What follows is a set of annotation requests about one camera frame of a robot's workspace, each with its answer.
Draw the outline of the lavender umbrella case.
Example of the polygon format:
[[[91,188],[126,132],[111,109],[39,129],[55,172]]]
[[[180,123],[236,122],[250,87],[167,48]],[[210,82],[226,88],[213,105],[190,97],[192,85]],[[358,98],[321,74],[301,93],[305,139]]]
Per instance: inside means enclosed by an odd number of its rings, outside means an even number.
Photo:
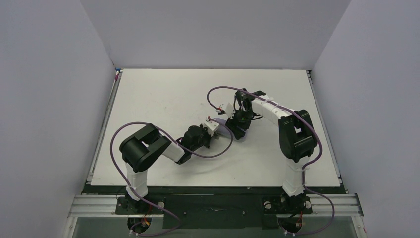
[[[226,119],[215,118],[215,120],[221,124],[216,131],[219,136],[230,138],[230,133],[232,133],[233,140],[237,142],[243,142],[247,138],[245,130],[228,124]]]

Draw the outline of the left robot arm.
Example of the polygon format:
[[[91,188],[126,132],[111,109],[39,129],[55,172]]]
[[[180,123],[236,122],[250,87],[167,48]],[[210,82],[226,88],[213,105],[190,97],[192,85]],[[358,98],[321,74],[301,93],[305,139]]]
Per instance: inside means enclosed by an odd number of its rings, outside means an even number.
[[[126,187],[123,208],[131,208],[136,213],[146,212],[151,206],[142,201],[148,194],[148,169],[161,156],[165,156],[176,164],[184,164],[192,153],[201,147],[210,147],[218,126],[212,122],[188,128],[181,139],[173,142],[160,133],[159,129],[149,123],[126,138],[119,146],[122,159],[126,165]]]

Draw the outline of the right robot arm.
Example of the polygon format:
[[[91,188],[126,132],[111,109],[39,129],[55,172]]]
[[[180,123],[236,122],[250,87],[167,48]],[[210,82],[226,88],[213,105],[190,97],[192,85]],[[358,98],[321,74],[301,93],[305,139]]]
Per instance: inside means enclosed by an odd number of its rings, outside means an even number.
[[[234,105],[238,107],[225,109],[224,112],[229,116],[225,125],[236,140],[246,136],[246,131],[257,115],[278,127],[279,147],[287,165],[282,185],[285,194],[280,208],[290,214],[309,209],[305,192],[305,170],[314,149],[321,146],[309,113],[306,110],[287,109],[262,91],[248,93],[246,89],[235,93]]]

